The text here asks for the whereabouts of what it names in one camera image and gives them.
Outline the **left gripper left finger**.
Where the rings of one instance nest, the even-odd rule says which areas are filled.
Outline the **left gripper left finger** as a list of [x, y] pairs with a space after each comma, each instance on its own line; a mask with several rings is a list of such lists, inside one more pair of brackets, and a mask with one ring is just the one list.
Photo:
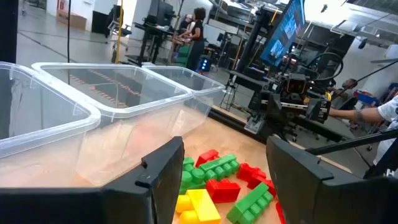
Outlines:
[[2, 188], [1, 223], [171, 223], [182, 180], [180, 136], [93, 188]]

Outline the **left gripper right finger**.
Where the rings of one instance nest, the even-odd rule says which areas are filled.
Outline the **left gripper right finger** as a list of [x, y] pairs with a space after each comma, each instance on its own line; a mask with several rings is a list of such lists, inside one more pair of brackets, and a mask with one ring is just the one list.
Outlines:
[[397, 223], [396, 178], [359, 178], [274, 136], [266, 156], [287, 223]]

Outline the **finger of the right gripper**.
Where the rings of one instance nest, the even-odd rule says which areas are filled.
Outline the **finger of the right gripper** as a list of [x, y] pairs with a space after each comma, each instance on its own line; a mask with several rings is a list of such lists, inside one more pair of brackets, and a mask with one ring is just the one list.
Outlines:
[[324, 123], [328, 119], [331, 102], [328, 100], [311, 99], [307, 105], [307, 119]]
[[266, 119], [270, 121], [282, 121], [282, 104], [279, 94], [271, 94], [267, 102]]

